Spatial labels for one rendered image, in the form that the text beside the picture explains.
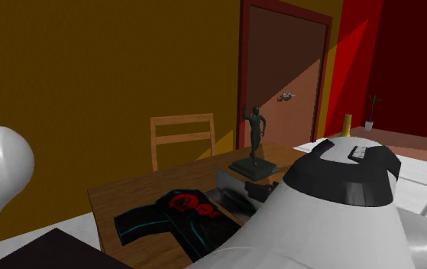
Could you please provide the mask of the grey metal box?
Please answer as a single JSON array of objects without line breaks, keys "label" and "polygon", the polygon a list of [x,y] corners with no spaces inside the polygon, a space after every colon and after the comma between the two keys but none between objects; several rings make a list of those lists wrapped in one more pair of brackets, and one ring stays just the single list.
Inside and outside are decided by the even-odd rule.
[{"label": "grey metal box", "polygon": [[243,181],[226,171],[216,170],[216,186],[205,192],[208,198],[218,203],[241,222],[246,222],[261,206],[261,203],[248,196]]}]

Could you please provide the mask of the dark figure statue on base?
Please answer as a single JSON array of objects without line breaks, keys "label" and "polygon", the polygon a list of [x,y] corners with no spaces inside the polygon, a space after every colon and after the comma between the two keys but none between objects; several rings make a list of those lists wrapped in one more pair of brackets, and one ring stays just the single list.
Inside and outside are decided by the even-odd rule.
[{"label": "dark figure statue on base", "polygon": [[267,160],[264,160],[256,155],[257,149],[260,147],[261,138],[266,131],[266,119],[259,114],[259,108],[253,107],[252,114],[246,115],[247,106],[242,107],[242,116],[245,121],[248,121],[251,127],[251,152],[248,158],[237,160],[230,164],[228,168],[233,170],[250,180],[258,181],[270,175],[278,173],[280,168]]}]

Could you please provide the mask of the black cloth with red print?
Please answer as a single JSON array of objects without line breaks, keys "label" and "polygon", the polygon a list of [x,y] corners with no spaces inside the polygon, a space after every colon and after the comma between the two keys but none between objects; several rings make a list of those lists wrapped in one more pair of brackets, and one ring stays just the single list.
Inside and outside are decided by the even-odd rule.
[{"label": "black cloth with red print", "polygon": [[169,232],[195,262],[223,245],[241,227],[199,190],[171,190],[154,204],[114,217],[123,246],[148,235]]}]

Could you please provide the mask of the wooden chair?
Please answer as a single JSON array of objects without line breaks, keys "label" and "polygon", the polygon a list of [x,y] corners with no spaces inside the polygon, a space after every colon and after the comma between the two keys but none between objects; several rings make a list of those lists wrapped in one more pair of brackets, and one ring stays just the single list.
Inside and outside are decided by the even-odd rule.
[{"label": "wooden chair", "polygon": [[[157,126],[180,125],[189,123],[208,122],[209,130],[188,134],[174,134],[157,136]],[[211,156],[216,155],[215,125],[212,113],[194,115],[172,115],[150,118],[150,149],[153,171],[158,171],[157,146],[161,144],[175,144],[187,141],[210,140]]]}]

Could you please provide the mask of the yellow vase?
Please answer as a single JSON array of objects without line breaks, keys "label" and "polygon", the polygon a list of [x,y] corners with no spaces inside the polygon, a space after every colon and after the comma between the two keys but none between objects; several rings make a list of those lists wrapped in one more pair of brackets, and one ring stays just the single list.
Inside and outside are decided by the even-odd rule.
[{"label": "yellow vase", "polygon": [[343,128],[341,131],[342,137],[350,137],[351,136],[351,118],[352,118],[352,115],[350,115],[350,114],[345,115]]}]

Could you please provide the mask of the wooden table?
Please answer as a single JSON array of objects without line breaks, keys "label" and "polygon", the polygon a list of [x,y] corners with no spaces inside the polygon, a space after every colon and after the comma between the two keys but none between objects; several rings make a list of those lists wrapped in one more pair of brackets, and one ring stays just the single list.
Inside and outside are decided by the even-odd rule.
[{"label": "wooden table", "polygon": [[133,269],[183,269],[192,262],[169,233],[149,235],[123,246],[114,217],[139,206],[154,203],[175,189],[215,188],[216,170],[249,156],[249,147],[166,168],[139,177],[120,180],[88,190],[101,250]]}]

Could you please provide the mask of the potted plant in white pot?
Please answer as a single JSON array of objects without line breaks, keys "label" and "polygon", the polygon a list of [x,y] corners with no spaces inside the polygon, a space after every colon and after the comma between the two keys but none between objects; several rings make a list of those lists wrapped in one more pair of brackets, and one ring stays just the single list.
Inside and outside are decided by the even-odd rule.
[{"label": "potted plant in white pot", "polygon": [[365,130],[370,131],[373,127],[373,115],[374,115],[374,106],[381,101],[381,98],[378,95],[369,96],[370,99],[370,115],[365,122]]}]

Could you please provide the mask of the dark robot stand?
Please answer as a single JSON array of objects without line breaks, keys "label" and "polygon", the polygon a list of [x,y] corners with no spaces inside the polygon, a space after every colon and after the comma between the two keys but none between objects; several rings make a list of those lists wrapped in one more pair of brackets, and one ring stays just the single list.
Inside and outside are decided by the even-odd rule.
[{"label": "dark robot stand", "polygon": [[133,269],[58,228],[0,260],[0,269]]}]

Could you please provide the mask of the brown door with red frame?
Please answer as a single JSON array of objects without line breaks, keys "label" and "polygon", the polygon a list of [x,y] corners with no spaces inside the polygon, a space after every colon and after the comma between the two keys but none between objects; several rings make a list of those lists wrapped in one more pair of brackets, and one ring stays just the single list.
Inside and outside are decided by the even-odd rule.
[{"label": "brown door with red frame", "polygon": [[241,0],[238,107],[267,120],[263,141],[314,141],[332,17],[282,0]]}]

